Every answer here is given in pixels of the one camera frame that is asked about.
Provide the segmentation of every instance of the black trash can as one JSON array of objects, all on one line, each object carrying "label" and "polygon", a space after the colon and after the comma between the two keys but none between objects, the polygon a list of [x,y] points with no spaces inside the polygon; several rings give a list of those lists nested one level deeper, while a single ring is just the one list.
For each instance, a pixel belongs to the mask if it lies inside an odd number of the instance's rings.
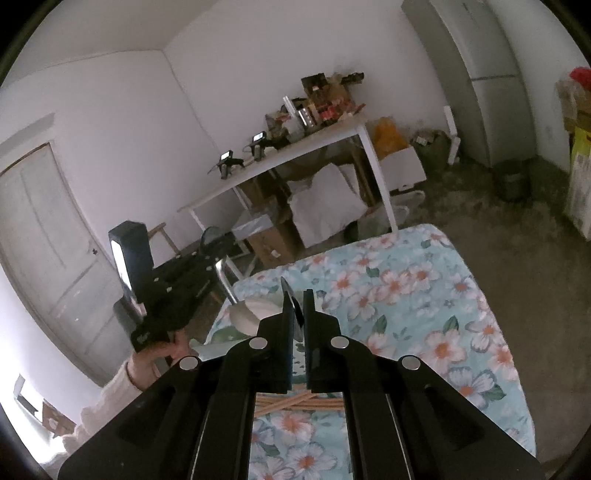
[{"label": "black trash can", "polygon": [[504,160],[492,167],[497,195],[506,202],[521,202],[531,194],[527,162]]}]

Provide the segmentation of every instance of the gray refrigerator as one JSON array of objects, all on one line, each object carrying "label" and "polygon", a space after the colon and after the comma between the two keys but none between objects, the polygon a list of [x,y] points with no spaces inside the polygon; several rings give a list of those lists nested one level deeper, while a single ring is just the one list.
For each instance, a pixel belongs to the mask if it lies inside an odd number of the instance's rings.
[{"label": "gray refrigerator", "polygon": [[452,107],[465,155],[487,167],[536,154],[521,73],[483,0],[404,0]]}]

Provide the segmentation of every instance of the floral bedsheet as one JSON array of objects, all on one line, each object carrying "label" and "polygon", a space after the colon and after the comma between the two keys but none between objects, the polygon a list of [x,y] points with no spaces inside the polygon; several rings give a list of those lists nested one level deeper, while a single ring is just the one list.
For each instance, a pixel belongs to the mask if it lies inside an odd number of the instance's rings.
[{"label": "floral bedsheet", "polygon": [[[534,426],[509,347],[484,294],[444,233],[418,225],[266,270],[234,285],[240,299],[274,298],[280,278],[315,291],[344,335],[377,355],[419,356],[535,454]],[[222,308],[208,342],[239,338]],[[296,346],[294,375],[303,360]],[[344,414],[281,411],[256,419],[251,478],[352,478]]]}]

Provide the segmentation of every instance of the human hand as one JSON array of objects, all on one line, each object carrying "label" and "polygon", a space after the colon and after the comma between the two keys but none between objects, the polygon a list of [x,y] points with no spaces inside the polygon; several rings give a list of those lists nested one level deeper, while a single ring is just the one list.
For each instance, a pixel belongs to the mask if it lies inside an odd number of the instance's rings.
[{"label": "human hand", "polygon": [[174,332],[174,342],[157,342],[139,353],[132,353],[127,361],[127,376],[138,390],[145,391],[160,377],[155,360],[170,356],[175,364],[188,355],[197,356],[197,352],[189,347],[185,331],[179,330]]}]

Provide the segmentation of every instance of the orange bag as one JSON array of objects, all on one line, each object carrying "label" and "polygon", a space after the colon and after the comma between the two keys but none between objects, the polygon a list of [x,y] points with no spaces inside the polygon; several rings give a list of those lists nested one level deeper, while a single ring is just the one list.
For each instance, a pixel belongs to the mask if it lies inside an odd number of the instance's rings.
[{"label": "orange bag", "polygon": [[396,125],[387,116],[379,119],[375,128],[374,137],[375,152],[381,160],[391,153],[408,148],[408,142],[396,129]]}]

